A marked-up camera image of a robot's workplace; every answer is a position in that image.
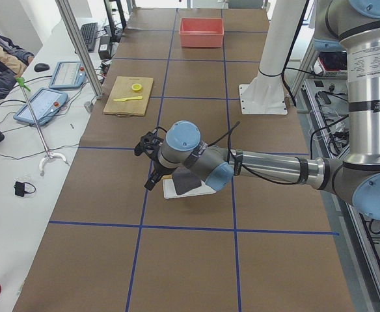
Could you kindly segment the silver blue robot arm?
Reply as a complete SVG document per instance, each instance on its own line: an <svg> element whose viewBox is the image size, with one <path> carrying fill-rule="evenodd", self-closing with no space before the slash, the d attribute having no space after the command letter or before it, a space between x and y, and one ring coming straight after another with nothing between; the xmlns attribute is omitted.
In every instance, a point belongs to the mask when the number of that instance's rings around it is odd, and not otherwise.
<svg viewBox="0 0 380 312"><path fill-rule="evenodd" d="M220 148L207 144L198 127L175 122L159 138L145 134L135 154L154 162L145 187L185 167L213 190L235 176L254 176L281 185L310 185L337 195L380 220L380 1L318 1L315 47L347 54L349 152L343 159L304 159Z"/></svg>

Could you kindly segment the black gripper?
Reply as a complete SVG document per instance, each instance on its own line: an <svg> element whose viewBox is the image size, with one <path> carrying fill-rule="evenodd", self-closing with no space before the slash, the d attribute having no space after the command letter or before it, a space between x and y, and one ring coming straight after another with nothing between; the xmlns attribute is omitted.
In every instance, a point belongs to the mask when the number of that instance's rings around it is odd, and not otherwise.
<svg viewBox="0 0 380 312"><path fill-rule="evenodd" d="M153 190L163 176L169 176L174 171L173 168L164 167L157 159L153 159L152 162L154 164L154 170L144 184L147 190Z"/></svg>

